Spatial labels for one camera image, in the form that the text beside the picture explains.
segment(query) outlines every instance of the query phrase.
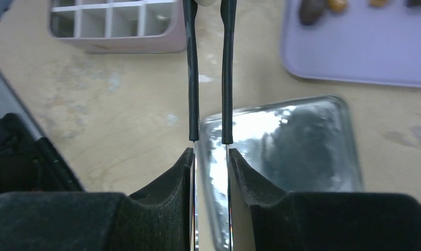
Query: beige tabletop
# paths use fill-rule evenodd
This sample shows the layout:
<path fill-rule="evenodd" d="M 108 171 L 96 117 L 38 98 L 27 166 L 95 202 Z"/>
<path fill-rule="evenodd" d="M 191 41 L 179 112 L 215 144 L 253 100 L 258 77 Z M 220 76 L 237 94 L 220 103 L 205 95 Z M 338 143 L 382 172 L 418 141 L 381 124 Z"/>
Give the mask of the beige tabletop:
<path fill-rule="evenodd" d="M 278 44 L 283 0 L 239 0 L 234 108 L 337 94 L 349 104 L 367 191 L 421 202 L 421 89 L 292 77 Z M 47 31 L 48 1 L 16 0 L 0 22 L 0 69 L 89 191 L 131 193 L 188 141 L 186 53 L 90 55 Z M 201 116 L 221 112 L 219 4 L 197 16 Z M 212 250 L 201 187 L 200 246 Z"/>

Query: white object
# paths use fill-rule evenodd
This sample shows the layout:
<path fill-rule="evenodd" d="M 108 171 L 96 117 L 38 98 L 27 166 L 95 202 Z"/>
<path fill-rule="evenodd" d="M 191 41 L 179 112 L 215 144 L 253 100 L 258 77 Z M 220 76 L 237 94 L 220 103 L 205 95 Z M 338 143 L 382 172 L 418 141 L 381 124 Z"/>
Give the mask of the white object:
<path fill-rule="evenodd" d="M 92 53 L 186 47 L 180 0 L 52 0 L 49 21 L 53 37 Z"/>
<path fill-rule="evenodd" d="M 199 5 L 208 7 L 210 5 L 213 5 L 216 0 L 195 0 Z"/>

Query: small food item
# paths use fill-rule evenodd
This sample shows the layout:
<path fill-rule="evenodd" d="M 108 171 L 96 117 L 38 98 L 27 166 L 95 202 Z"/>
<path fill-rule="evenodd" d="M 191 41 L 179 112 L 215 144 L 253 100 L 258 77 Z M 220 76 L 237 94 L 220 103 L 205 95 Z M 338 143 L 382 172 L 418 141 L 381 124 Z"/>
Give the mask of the small food item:
<path fill-rule="evenodd" d="M 302 25 L 313 25 L 324 14 L 326 0 L 302 0 L 300 5 L 300 22 Z"/>
<path fill-rule="evenodd" d="M 341 13 L 347 7 L 347 0 L 328 0 L 328 4 L 331 11 Z"/>
<path fill-rule="evenodd" d="M 421 6 L 421 0 L 407 0 L 406 4 L 408 7 Z"/>
<path fill-rule="evenodd" d="M 374 7 L 385 7 L 389 3 L 389 0 L 370 0 L 369 5 Z"/>

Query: silver tray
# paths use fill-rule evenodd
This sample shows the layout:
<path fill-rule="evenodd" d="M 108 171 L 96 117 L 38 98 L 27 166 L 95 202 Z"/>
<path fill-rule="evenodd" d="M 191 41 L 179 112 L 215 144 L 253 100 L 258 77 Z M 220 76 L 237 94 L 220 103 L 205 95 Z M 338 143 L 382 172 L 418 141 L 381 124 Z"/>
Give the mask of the silver tray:
<path fill-rule="evenodd" d="M 346 103 L 336 96 L 235 110 L 231 147 L 286 191 L 362 191 Z M 198 163 L 217 250 L 228 249 L 226 151 L 221 114 L 201 124 Z"/>

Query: purple tray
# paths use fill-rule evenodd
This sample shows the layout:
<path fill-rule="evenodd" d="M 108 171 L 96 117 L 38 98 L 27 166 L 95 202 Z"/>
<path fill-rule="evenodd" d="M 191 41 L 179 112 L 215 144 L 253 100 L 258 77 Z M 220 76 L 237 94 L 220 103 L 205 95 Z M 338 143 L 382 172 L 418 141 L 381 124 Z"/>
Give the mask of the purple tray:
<path fill-rule="evenodd" d="M 288 0 L 280 53 L 299 77 L 421 87 L 421 7 L 392 0 L 372 8 L 349 0 L 343 14 L 326 10 L 313 26 L 299 22 L 301 0 Z"/>

